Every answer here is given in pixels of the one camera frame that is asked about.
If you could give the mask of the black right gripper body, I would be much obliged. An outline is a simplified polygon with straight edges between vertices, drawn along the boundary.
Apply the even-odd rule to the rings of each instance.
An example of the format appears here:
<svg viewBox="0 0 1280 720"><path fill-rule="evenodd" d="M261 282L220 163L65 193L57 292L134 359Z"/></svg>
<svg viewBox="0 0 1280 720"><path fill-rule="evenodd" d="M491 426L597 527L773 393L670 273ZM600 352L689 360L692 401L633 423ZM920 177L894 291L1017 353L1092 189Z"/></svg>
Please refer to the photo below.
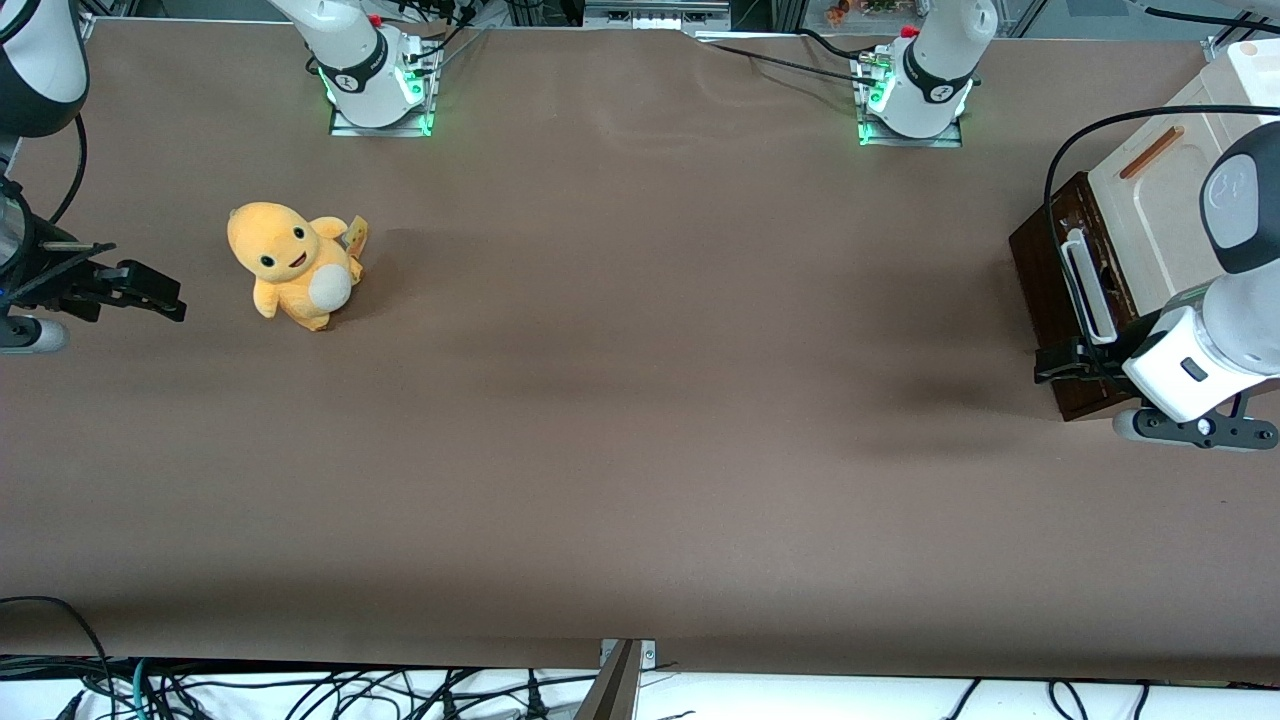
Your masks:
<svg viewBox="0 0 1280 720"><path fill-rule="evenodd" d="M116 287L119 278L114 266L93 261L87 252L79 252L37 272L32 281L37 284L14 287L10 306L45 309L61 313L82 322L97 322L102 307L128 307Z"/></svg>

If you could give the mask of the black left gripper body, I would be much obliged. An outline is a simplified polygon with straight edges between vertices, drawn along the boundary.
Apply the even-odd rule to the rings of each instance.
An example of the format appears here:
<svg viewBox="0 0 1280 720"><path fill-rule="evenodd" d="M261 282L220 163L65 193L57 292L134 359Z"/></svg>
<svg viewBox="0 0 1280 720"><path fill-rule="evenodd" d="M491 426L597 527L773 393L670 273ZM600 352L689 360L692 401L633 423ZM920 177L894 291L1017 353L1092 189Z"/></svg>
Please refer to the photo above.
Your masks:
<svg viewBox="0 0 1280 720"><path fill-rule="evenodd" d="M1123 369L1138 348L1135 336L1119 336L1112 343L1100 345L1087 334L1075 338L1076 355L1080 366L1075 370L1076 380L1103 382L1112 387L1134 387Z"/></svg>

